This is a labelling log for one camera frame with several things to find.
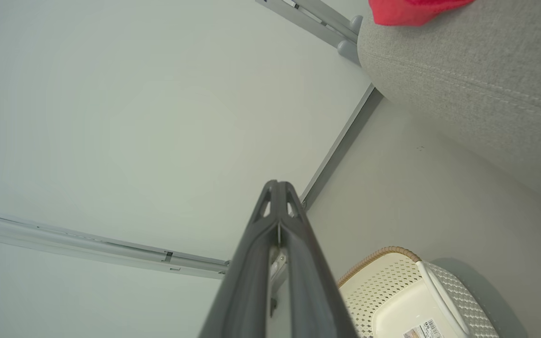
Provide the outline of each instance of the stitching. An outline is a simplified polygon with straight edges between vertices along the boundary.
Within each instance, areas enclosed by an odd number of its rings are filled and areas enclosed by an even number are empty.
[[[445,79],[442,79],[442,78],[440,78],[440,77],[436,77],[435,75],[432,75],[432,74],[430,74],[430,73],[422,73],[420,70],[415,69],[415,68],[412,68],[412,67],[410,67],[410,66],[406,66],[405,64],[398,64],[398,63],[395,63],[395,62],[393,62],[392,60],[388,60],[388,59],[385,59],[385,61],[390,62],[390,63],[392,63],[392,64],[394,64],[394,65],[396,65],[396,66],[400,66],[400,67],[403,67],[403,68],[405,68],[405,69],[414,71],[415,73],[419,73],[419,74],[424,75],[424,76],[427,76],[427,77],[432,77],[433,79],[436,79],[436,80],[444,81],[444,82],[447,83],[447,84],[459,86],[460,88],[464,88],[464,89],[466,89],[466,90],[470,90],[470,91],[472,91],[472,92],[476,92],[476,93],[479,94],[479,95],[485,95],[485,96],[487,96],[488,98],[492,98],[492,99],[494,99],[494,100],[498,100],[498,101],[501,101],[501,102],[504,102],[504,103],[508,103],[509,105],[512,105],[513,107],[522,109],[522,110],[524,110],[524,111],[526,111],[526,112],[528,112],[528,113],[535,113],[535,114],[537,114],[538,116],[541,116],[541,113],[539,113],[539,112],[536,112],[536,111],[534,111],[534,110],[531,110],[531,109],[522,107],[522,106],[517,105],[517,104],[515,104],[515,103],[512,103],[512,102],[510,102],[510,101],[506,101],[506,100],[504,100],[504,99],[496,98],[495,96],[491,96],[491,95],[489,95],[489,94],[485,94],[485,92],[479,92],[478,90],[472,89],[472,88],[470,88],[470,87],[467,87],[467,86],[464,86],[464,85],[460,85],[460,84],[456,84],[456,83],[452,83],[452,82],[447,81],[447,80],[445,80]]]
[[[500,89],[500,90],[504,90],[505,92],[511,92],[513,94],[517,94],[517,95],[520,95],[520,96],[524,96],[525,98],[528,98],[528,99],[534,99],[534,100],[537,100],[539,102],[541,102],[541,98],[537,98],[535,96],[530,96],[528,94],[523,94],[523,92],[517,92],[515,90],[510,90],[508,88],[504,88],[502,86],[498,86],[498,85],[494,85],[494,84],[489,84],[489,83],[486,83],[486,82],[483,82],[483,81],[480,81],[478,79],[474,79],[472,77],[467,77],[465,75],[462,75],[462,74],[458,74],[458,73],[455,73],[453,71],[448,71],[448,70],[444,70],[444,69],[441,69],[439,67],[434,67],[434,66],[429,66],[428,64],[423,64],[423,63],[420,63],[420,62],[415,62],[413,60],[406,60],[404,58],[399,58],[397,56],[385,56],[385,55],[379,55],[379,54],[375,54],[375,53],[368,53],[369,55],[371,56],[375,56],[375,57],[379,57],[379,58],[383,58],[385,60],[390,60],[390,59],[397,59],[401,62],[410,62],[410,63],[413,63],[413,64],[417,64],[419,66],[425,66],[425,67],[428,67],[430,69],[436,69],[438,71],[442,71],[444,73],[448,73],[448,74],[452,74],[452,75],[455,75],[456,77],[464,77],[465,79],[468,79],[470,81],[475,81],[476,83],[479,83],[479,84],[483,84],[483,85],[487,85],[487,86],[490,86],[492,88],[496,88],[496,89]]]

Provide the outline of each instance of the white basket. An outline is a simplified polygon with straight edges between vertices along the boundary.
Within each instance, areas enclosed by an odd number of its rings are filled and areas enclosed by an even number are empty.
[[[361,338],[498,338],[453,274],[404,248],[378,250],[338,283]]]

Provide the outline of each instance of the basket handle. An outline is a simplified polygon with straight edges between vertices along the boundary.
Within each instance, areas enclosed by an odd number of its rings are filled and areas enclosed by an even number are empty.
[[[417,267],[419,268],[419,272],[421,272],[421,276],[423,276],[425,285],[429,289],[433,300],[438,303],[438,307],[444,313],[452,329],[455,330],[456,335],[459,338],[469,338],[471,331],[460,315],[458,308],[448,296],[448,292],[444,289],[440,279],[437,278],[430,268],[425,266],[423,261],[417,261]]]

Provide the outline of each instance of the label sticker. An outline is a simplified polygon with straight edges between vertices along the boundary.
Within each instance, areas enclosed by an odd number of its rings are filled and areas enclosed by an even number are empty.
[[[429,319],[429,321],[404,333],[404,338],[444,338],[444,336],[442,336],[433,319]]]

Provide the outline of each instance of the white wall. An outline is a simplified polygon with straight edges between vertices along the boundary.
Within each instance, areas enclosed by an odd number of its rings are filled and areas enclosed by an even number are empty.
[[[502,338],[541,337],[541,198],[386,99],[308,216],[336,279],[403,246],[461,278]]]
[[[369,83],[253,0],[0,0],[0,213],[229,259]]]
[[[0,338],[194,338],[220,282],[0,244]]]

